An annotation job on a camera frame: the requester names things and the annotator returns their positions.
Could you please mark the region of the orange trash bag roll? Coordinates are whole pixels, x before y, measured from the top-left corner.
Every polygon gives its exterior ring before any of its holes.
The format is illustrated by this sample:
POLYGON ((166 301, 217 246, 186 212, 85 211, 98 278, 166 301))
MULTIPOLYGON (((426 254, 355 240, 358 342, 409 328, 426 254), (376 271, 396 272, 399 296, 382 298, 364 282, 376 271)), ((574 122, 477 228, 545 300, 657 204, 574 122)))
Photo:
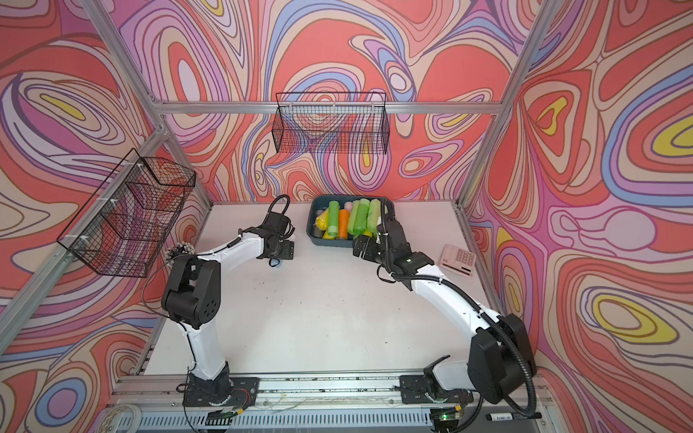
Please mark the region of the orange trash bag roll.
POLYGON ((348 222, 350 219, 350 211, 341 209, 339 211, 339 225, 337 226, 337 238, 339 240, 348 240, 348 222))

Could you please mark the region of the green roll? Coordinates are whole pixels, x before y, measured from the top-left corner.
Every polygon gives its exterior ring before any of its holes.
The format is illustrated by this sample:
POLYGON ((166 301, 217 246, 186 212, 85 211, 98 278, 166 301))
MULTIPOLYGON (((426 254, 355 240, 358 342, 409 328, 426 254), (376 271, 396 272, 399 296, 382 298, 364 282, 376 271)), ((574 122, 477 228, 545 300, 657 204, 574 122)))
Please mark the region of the green roll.
POLYGON ((355 229, 355 223, 357 220, 357 212, 359 208, 360 200, 354 200, 350 203, 351 208, 349 211, 349 219, 348 219, 348 234, 351 236, 354 235, 354 229, 355 229))
POLYGON ((372 235, 377 232, 378 221, 381 218, 381 210, 382 205, 378 198, 374 198, 369 202, 366 218, 366 230, 372 235))
POLYGON ((357 207, 355 222, 353 225, 353 237, 362 236, 367 229, 367 218, 370 208, 370 200, 361 198, 357 207))
POLYGON ((339 211, 340 211, 339 202, 337 202, 337 200, 332 200, 328 204, 328 211, 330 212, 330 221, 328 222, 327 232, 330 232, 330 234, 336 234, 337 235, 337 226, 339 225, 339 211))

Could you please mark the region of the teal plastic storage box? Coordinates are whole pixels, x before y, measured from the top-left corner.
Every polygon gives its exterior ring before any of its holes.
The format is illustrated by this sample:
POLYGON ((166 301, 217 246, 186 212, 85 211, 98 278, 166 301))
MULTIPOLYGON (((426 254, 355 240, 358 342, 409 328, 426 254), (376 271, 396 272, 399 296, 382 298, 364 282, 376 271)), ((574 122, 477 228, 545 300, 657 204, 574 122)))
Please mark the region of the teal plastic storage box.
MULTIPOLYGON (((321 212, 324 209, 328 209, 328 204, 332 200, 337 200, 340 205, 340 209, 345 209, 345 204, 347 202, 352 202, 354 200, 361 200, 361 198, 367 198, 368 200, 373 200, 375 197, 361 197, 361 196, 348 196, 348 195, 324 195, 324 196, 319 196, 315 198, 315 200, 312 201, 311 208, 310 208, 310 214, 309 214, 309 219, 307 223, 307 234, 314 243, 314 245, 319 245, 319 246, 332 246, 332 247, 344 247, 344 248, 349 248, 352 249, 353 247, 353 241, 354 237, 349 235, 348 240, 339 240, 338 238, 336 240, 325 240, 323 239, 323 235, 325 232, 319 230, 315 226, 315 219, 317 216, 321 214, 321 212)), ((395 204, 389 198, 386 197, 381 197, 378 198, 381 201, 382 205, 382 210, 381 210, 381 218, 378 221, 378 226, 381 224, 382 219, 384 219, 384 214, 389 214, 390 217, 395 218, 395 204)), ((362 236, 369 236, 372 238, 374 241, 377 240, 378 238, 378 226, 377 226, 377 232, 372 235, 370 234, 367 230, 362 236)))

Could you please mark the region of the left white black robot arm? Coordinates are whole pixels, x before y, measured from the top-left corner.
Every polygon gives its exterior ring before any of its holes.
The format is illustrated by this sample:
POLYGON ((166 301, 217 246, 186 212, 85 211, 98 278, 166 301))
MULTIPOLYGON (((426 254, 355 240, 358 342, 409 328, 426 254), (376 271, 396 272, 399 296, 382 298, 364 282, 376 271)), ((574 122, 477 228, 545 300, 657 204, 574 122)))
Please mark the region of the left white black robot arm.
POLYGON ((184 404, 222 406, 231 402, 236 386, 218 343, 215 317, 222 303, 223 272, 254 259, 276 267, 293 258, 294 227, 284 213, 268 211, 257 227, 241 229, 225 245, 202 254, 173 259, 162 308, 182 328, 192 366, 187 373, 184 404))

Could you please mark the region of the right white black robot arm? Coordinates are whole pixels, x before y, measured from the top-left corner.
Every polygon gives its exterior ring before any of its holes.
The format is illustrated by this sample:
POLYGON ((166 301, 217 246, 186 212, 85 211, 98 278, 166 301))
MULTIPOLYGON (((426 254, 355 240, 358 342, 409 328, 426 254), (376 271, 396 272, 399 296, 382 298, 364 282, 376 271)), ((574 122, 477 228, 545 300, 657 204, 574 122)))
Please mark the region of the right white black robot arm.
POLYGON ((355 238, 353 254, 378 265, 381 281, 400 283, 428 301, 467 339, 467 360, 440 357, 424 369, 437 397, 441 392, 473 391, 490 403, 505 402, 530 418, 537 411, 537 373, 525 325, 473 299, 423 252, 414 252, 404 228, 386 218, 377 234, 355 238))

